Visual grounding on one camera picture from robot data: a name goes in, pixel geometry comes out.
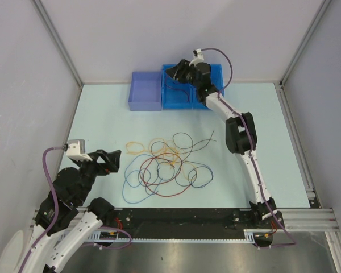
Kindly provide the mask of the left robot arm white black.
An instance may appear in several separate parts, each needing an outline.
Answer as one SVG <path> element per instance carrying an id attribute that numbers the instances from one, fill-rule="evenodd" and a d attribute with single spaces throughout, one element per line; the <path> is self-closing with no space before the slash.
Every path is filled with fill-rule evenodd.
<path id="1" fill-rule="evenodd" d="M 119 171 L 120 156 L 120 150 L 97 150 L 85 155 L 85 160 L 73 159 L 75 167 L 64 168 L 55 180 L 48 180 L 50 193 L 35 216 L 28 249 L 16 272 L 61 272 L 89 235 L 115 221 L 115 208 L 98 197 L 91 201 L 76 226 L 65 233 L 96 178 Z"/>

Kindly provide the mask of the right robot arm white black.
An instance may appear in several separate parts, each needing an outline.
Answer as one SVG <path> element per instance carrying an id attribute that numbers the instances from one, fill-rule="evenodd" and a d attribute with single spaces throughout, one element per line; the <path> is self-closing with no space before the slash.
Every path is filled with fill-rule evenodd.
<path id="1" fill-rule="evenodd" d="M 182 59 L 165 73 L 180 84 L 194 87 L 197 100 L 224 121 L 226 146 L 242 166 L 249 187 L 252 224 L 264 228 L 271 220 L 279 223 L 276 203 L 267 190 L 257 160 L 257 135 L 252 114 L 241 113 L 227 102 L 211 80 L 211 65 L 208 63 L 193 64 Z"/>

